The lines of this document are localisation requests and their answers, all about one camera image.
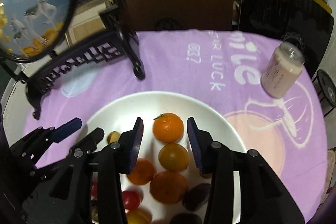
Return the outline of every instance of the black stool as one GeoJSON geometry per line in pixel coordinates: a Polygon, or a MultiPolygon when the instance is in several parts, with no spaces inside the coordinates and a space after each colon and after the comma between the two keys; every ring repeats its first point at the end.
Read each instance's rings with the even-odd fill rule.
{"type": "Polygon", "coordinates": [[[326,117],[330,112],[332,112],[334,108],[336,108],[336,87],[330,76],[322,69],[317,71],[313,83],[316,79],[319,82],[319,86],[321,88],[321,90],[318,92],[318,95],[323,93],[323,97],[320,99],[320,102],[326,99],[328,104],[331,106],[331,109],[326,114],[324,114],[324,117],[326,117]]]}

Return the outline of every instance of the stool leg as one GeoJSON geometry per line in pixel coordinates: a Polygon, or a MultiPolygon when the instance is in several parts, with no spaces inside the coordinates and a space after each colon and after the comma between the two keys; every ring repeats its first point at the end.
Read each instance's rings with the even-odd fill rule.
{"type": "Polygon", "coordinates": [[[330,112],[332,112],[334,108],[332,107],[326,114],[323,115],[323,117],[326,117],[330,112]]]}

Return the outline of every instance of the metal screw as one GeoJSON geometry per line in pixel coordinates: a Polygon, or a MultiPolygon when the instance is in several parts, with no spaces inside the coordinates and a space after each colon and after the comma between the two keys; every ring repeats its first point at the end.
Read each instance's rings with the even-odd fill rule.
{"type": "Polygon", "coordinates": [[[222,145],[221,145],[220,142],[212,142],[212,143],[211,143],[211,146],[212,146],[213,148],[215,148],[215,149],[218,149],[218,148],[220,148],[222,145]]]}
{"type": "Polygon", "coordinates": [[[258,151],[257,151],[257,150],[254,150],[254,149],[249,150],[249,154],[250,154],[252,157],[256,157],[256,156],[259,155],[258,151]]]}
{"type": "Polygon", "coordinates": [[[75,151],[75,153],[73,154],[76,158],[80,158],[81,156],[84,155],[84,152],[82,150],[77,150],[75,151]]]}
{"type": "Polygon", "coordinates": [[[118,149],[118,148],[120,147],[120,143],[118,143],[118,142],[113,142],[113,143],[111,143],[110,147],[111,147],[112,149],[118,149]]]}

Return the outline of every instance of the tablecloth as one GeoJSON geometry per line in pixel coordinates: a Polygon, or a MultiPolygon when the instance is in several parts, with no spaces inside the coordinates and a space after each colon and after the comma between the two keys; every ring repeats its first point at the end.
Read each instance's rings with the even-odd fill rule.
{"type": "MultiPolygon", "coordinates": [[[[74,68],[44,98],[40,120],[27,116],[25,133],[59,127],[74,117],[85,124],[109,102],[135,92],[188,95],[221,113],[246,148],[263,155],[308,221],[325,182],[326,130],[306,70],[283,99],[269,97],[261,87],[261,73],[280,41],[239,31],[139,32],[138,37],[145,80],[136,79],[127,59],[74,68]]],[[[38,166],[64,158],[78,134],[52,144],[38,166]]]]}

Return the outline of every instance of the dark purple fruit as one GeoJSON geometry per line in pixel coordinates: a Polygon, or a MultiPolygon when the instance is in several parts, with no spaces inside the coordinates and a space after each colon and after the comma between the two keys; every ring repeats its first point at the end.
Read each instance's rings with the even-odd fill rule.
{"type": "Polygon", "coordinates": [[[202,224],[202,219],[196,214],[183,213],[174,216],[169,224],[202,224]]]}
{"type": "Polygon", "coordinates": [[[186,193],[182,205],[188,211],[194,212],[208,202],[211,184],[201,183],[186,193]]]}

